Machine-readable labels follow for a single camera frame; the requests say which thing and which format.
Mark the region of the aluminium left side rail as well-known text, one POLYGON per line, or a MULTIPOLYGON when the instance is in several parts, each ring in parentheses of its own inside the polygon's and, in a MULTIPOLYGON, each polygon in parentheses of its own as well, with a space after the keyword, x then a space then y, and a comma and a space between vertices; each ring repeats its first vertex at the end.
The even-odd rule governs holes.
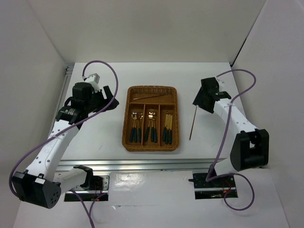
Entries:
POLYGON ((64 103, 66 94, 67 94, 67 89, 68 89, 68 85, 70 83, 71 80, 71 76, 73 73, 73 69, 74 69, 75 63, 68 63, 66 65, 66 71, 65 71, 65 75, 64 75, 64 81, 63 81, 63 85, 59 94, 59 99, 58 99, 58 103, 55 107, 55 111, 54 111, 54 120, 51 123, 50 126, 50 132, 52 131, 53 125, 55 123, 55 117, 57 115, 58 110, 60 109, 60 107, 62 106, 62 104, 64 103))

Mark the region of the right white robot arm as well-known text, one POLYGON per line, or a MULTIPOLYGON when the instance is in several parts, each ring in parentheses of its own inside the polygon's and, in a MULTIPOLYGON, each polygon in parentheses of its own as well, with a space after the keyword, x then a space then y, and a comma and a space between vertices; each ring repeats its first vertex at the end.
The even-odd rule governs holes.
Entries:
POLYGON ((193 104, 211 114, 217 114, 226 124, 219 152, 223 149, 228 132, 235 136, 229 156, 220 162, 214 161, 209 169, 206 180, 212 186, 222 183, 226 175, 262 167, 269 162, 268 131, 254 126, 233 102, 228 92, 220 91, 220 84, 215 77, 201 80, 193 104))

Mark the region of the gold spoon pile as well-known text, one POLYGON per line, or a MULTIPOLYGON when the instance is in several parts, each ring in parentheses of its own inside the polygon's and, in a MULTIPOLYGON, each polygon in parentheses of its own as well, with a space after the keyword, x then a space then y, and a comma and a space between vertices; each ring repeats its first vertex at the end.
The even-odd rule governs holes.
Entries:
POLYGON ((137 134, 137 112, 134 112, 134 142, 138 142, 138 134, 137 134))

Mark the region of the brown wicker cutlery tray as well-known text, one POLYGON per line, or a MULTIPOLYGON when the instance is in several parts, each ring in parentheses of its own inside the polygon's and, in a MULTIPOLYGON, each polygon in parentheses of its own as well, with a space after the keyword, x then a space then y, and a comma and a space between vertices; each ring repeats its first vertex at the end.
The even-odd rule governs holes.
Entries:
POLYGON ((126 97, 122 145, 129 152, 172 152, 180 145, 179 107, 178 93, 174 87, 159 85, 132 86, 128 89, 126 97), (149 95, 169 93, 169 95, 133 100, 134 98, 149 95), (151 141, 151 127, 148 140, 145 141, 145 133, 148 126, 148 113, 153 110, 156 113, 157 143, 151 141), (130 134, 133 125, 132 112, 143 113, 142 118, 142 142, 130 142, 130 134), (172 120, 172 142, 166 144, 163 141, 163 129, 166 113, 173 115, 172 120))

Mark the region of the gold knife pile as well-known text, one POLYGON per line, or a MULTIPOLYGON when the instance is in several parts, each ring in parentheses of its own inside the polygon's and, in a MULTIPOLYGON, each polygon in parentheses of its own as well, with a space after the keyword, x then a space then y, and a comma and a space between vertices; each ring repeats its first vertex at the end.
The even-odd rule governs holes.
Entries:
POLYGON ((171 115, 168 114, 168 121, 167 121, 167 127, 166 127, 167 132, 166 132, 166 140, 165 140, 166 144, 168 144, 168 141, 169 141, 170 120, 171 120, 171 115))
POLYGON ((163 129, 163 136, 162 136, 162 139, 163 139, 164 142, 166 141, 167 126, 168 126, 168 118, 169 118, 169 114, 166 113, 166 116, 165 116, 165 124, 164 124, 164 129, 163 129))

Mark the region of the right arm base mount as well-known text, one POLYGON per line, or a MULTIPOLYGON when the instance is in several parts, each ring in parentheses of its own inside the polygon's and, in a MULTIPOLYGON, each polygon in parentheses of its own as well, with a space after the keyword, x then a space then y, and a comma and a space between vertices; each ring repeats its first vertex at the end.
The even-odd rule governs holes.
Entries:
POLYGON ((227 198, 237 198, 237 188, 234 178, 231 176, 206 181, 207 173, 194 173, 188 179, 193 183, 196 200, 223 199, 227 193, 227 198))

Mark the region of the aluminium table front rail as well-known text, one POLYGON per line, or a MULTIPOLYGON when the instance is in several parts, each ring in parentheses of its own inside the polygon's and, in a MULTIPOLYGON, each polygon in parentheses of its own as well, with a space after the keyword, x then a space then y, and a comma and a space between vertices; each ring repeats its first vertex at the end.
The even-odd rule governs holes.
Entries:
POLYGON ((63 160, 57 172, 68 171, 74 166, 83 165, 94 171, 169 171, 207 170, 213 159, 162 159, 162 160, 63 160))

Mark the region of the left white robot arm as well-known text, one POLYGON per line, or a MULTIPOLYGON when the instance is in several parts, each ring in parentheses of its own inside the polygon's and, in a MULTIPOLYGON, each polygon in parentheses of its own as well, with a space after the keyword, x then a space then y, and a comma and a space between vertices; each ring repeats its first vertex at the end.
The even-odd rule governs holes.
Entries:
POLYGON ((118 104, 109 86, 100 89, 95 82, 76 83, 72 96, 65 101, 55 117, 47 143, 40 147, 34 161, 23 172, 17 171, 12 175, 17 197, 21 201, 51 209, 61 194, 74 187, 90 189, 94 185, 94 175, 89 167, 76 165, 58 177, 55 172, 82 124, 101 112, 115 109, 118 104))

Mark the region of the gold spoon green handle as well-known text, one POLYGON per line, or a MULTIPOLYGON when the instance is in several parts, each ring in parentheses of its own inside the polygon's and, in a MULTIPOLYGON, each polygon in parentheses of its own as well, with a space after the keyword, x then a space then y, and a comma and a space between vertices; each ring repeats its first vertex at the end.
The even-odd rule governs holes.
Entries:
POLYGON ((131 134, 130 134, 130 142, 134 142, 134 112, 132 112, 132 120, 133 120, 133 125, 132 125, 132 129, 131 129, 131 134))
POLYGON ((138 119, 138 133, 139 133, 139 142, 142 142, 142 118, 143 118, 143 113, 138 113, 137 119, 138 119))

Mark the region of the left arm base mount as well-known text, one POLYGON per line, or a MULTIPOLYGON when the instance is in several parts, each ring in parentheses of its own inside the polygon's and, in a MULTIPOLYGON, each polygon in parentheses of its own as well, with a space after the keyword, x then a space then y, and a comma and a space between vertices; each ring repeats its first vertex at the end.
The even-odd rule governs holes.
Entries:
POLYGON ((90 186, 88 188, 75 186, 72 191, 77 193, 84 202, 93 202, 94 200, 108 201, 109 183, 109 174, 94 173, 92 179, 90 180, 90 186))

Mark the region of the copper chopstick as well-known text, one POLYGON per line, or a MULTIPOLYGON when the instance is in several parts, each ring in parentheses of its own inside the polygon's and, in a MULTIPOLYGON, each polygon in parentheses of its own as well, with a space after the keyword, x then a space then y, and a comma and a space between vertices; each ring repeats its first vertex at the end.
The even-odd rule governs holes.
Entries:
POLYGON ((138 97, 138 98, 134 98, 133 100, 135 101, 135 100, 141 100, 141 99, 147 99, 147 98, 154 98, 154 97, 159 97, 159 96, 164 96, 164 95, 169 95, 169 93, 138 97))
POLYGON ((191 140, 191 137, 192 137, 193 128, 194 128, 194 124, 195 124, 196 113, 197 113, 197 108, 198 108, 198 106, 196 105, 193 120, 192 120, 192 124, 191 124, 189 140, 191 140))

